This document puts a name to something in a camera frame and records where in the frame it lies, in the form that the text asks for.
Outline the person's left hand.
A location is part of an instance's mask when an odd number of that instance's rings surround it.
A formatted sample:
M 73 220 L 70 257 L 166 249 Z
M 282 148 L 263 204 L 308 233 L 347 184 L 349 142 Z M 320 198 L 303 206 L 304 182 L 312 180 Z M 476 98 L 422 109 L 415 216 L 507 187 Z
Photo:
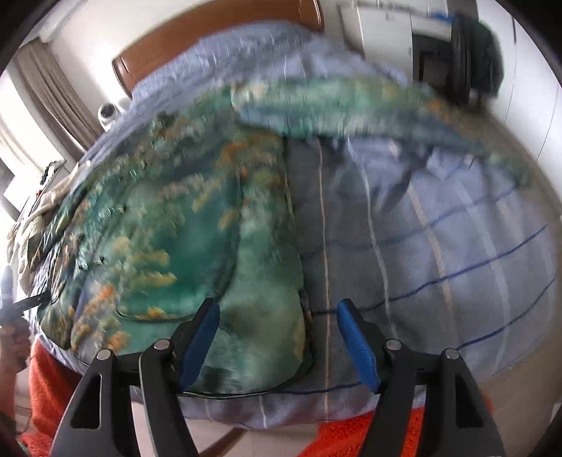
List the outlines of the person's left hand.
M 28 322 L 17 319 L 1 326 L 1 418 L 15 422 L 15 383 L 20 362 L 28 359 L 31 351 Z

